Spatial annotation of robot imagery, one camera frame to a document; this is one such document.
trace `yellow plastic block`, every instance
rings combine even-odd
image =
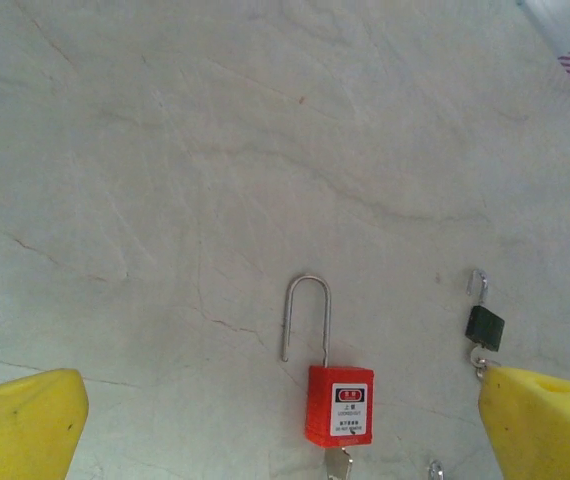
[[[87,411],[76,370],[0,385],[0,480],[64,479]]]
[[[479,410],[505,480],[570,480],[569,381],[490,368]]]

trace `padlock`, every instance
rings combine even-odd
[[[503,336],[503,328],[505,327],[505,320],[485,308],[484,304],[489,291],[489,283],[487,274],[483,270],[477,268],[472,272],[469,282],[467,283],[467,294],[472,294],[474,279],[477,276],[482,282],[481,293],[478,299],[478,305],[472,308],[469,315],[465,336],[487,350],[498,352]]]
[[[287,362],[287,347],[292,327],[294,289],[303,280],[318,282],[325,292],[323,322],[323,365],[309,367],[305,436],[323,448],[368,445],[372,443],[374,371],[358,367],[329,366],[331,292],[325,280],[304,274],[294,278],[285,300],[282,360]]]

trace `black padlock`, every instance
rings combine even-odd
[[[501,337],[503,336],[503,328],[505,327],[505,320],[495,313],[490,312],[484,306],[487,292],[489,291],[489,284],[487,274],[483,270],[477,268],[472,272],[467,284],[467,294],[472,294],[474,279],[477,276],[482,282],[481,294],[478,299],[478,305],[472,308],[469,314],[465,336],[487,350],[498,352],[498,348],[501,345]]]

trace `metal shackle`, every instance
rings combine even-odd
[[[292,308],[294,303],[294,289],[303,280],[314,280],[323,287],[325,292],[325,318],[323,319],[323,367],[329,366],[329,333],[330,322],[332,319],[332,294],[329,290],[329,285],[325,280],[317,275],[304,273],[294,277],[287,287],[287,294],[285,295],[285,315],[283,317],[283,353],[281,359],[286,362],[289,360],[287,356],[287,348],[289,347],[289,338],[292,332]]]
[[[476,277],[481,279],[481,293],[478,297],[478,304],[485,305],[485,300],[487,300],[487,293],[489,292],[489,280],[487,279],[487,273],[485,270],[480,268],[475,268],[472,270],[472,274],[469,276],[469,281],[467,282],[467,294],[471,295],[474,288],[474,279]]]

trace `concrete floor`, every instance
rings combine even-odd
[[[570,79],[511,0],[0,1],[0,382],[91,413],[69,478],[323,478],[307,366],[376,371],[353,479],[501,478],[463,337],[570,378]]]

